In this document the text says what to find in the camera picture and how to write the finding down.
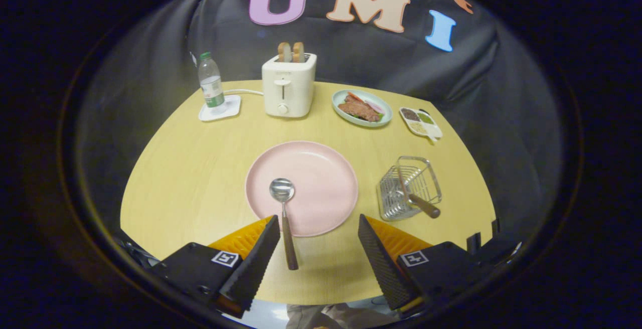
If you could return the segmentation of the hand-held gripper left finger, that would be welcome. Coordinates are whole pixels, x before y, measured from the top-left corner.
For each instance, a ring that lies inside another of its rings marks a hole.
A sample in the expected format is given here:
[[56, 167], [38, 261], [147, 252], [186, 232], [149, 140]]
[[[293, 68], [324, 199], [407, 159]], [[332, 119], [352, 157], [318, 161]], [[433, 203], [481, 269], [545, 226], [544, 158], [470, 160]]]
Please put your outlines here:
[[209, 310], [241, 319], [251, 308], [279, 239], [279, 219], [272, 215], [210, 245], [188, 243], [151, 272]]

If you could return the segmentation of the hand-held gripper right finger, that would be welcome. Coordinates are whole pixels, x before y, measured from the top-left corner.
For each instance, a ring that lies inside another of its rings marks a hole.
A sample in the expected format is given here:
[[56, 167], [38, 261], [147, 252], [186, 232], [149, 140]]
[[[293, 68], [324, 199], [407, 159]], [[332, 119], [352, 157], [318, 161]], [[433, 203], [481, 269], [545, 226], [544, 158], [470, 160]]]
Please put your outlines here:
[[469, 253], [449, 241], [431, 245], [363, 214], [358, 237], [388, 306], [403, 319], [451, 306], [502, 260], [501, 241]]

